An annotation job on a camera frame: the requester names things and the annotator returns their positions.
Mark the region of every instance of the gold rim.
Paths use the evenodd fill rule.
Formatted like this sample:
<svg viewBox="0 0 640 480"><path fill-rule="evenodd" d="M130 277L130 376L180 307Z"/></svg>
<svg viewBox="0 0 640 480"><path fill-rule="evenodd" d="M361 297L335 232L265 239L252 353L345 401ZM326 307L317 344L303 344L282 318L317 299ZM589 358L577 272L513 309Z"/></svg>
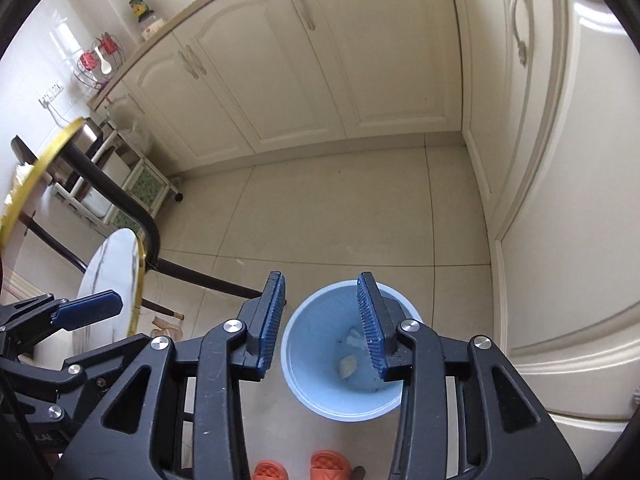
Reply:
<svg viewBox="0 0 640 480"><path fill-rule="evenodd" d="M138 320L140 319L140 306L142 305L142 289L145 284L145 269L146 269L146 253L145 245L142 243L140 237L136 234L136 241L138 242L138 284L136 285L136 299L131 311L131 321L129 322L128 337L136 335L138 330Z"/></svg>
<svg viewBox="0 0 640 480"><path fill-rule="evenodd" d="M41 177L47 171L51 163L60 154L62 148L66 146L71 137L86 124L83 118L77 118L69 126L66 126L54 137L47 145L42 155L39 156L33 165L31 173L24 180L24 184L14 190L12 193L11 205L7 207L6 212L0 219L0 253L9 242L11 233L14 230L15 223L20 217L20 213L27 203L29 196L40 181Z"/></svg>

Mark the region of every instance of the wooden countertop edge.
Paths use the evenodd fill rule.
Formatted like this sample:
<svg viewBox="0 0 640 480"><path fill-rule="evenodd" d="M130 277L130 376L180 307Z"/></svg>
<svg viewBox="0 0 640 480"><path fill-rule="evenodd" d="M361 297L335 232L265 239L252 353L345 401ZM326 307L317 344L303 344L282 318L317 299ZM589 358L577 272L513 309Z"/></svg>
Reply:
<svg viewBox="0 0 640 480"><path fill-rule="evenodd" d="M124 77L124 75L142 58L151 48L158 43L162 38L164 38L167 34L171 33L175 27L184 22L188 17L192 14L198 12L201 8L209 5L213 0L195 0L192 4L186 7L184 10L176 14L172 19L170 19L164 27L162 27L158 32L156 32L149 40L146 40L143 44L138 47L138 49L127 58L122 67L118 70L118 73L111 78L111 80L107 83L100 92L98 92L95 96L87 101L89 108L91 110L96 111L98 106L102 103L105 97L113 90L113 88L119 83L119 81Z"/></svg>

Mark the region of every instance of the blue trash can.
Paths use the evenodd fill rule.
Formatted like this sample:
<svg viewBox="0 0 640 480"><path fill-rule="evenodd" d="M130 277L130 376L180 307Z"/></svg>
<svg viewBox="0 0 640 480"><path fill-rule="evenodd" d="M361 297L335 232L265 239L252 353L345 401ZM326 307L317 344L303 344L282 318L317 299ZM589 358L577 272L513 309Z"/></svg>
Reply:
<svg viewBox="0 0 640 480"><path fill-rule="evenodd" d="M390 286L378 286L408 318L422 322L407 298ZM356 280L326 286L303 301L287 323L280 361L293 394L326 418L358 422L400 405L402 383L383 382L371 365Z"/></svg>

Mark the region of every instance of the orange slipper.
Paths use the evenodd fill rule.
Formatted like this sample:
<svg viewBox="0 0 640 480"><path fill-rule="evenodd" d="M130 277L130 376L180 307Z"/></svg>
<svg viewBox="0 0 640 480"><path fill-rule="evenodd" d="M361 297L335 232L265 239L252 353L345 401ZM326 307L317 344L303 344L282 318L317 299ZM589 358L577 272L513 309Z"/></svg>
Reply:
<svg viewBox="0 0 640 480"><path fill-rule="evenodd" d="M311 480L349 480L351 465L337 451L316 451L311 457Z"/></svg>
<svg viewBox="0 0 640 480"><path fill-rule="evenodd" d="M254 470L254 480L272 480L274 478L289 480L287 470L282 464L273 460L260 460Z"/></svg>

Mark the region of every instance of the electrical socket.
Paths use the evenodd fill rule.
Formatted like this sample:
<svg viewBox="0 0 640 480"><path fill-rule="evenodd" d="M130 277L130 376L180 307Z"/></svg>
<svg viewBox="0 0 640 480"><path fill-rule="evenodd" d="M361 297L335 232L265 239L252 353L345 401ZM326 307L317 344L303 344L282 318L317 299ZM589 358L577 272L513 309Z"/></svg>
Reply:
<svg viewBox="0 0 640 480"><path fill-rule="evenodd" d="M65 87L62 84L62 81L56 81L47 89L45 94L38 99L38 102L43 108L47 108L53 101L53 99L60 95L60 92L62 92L64 89Z"/></svg>

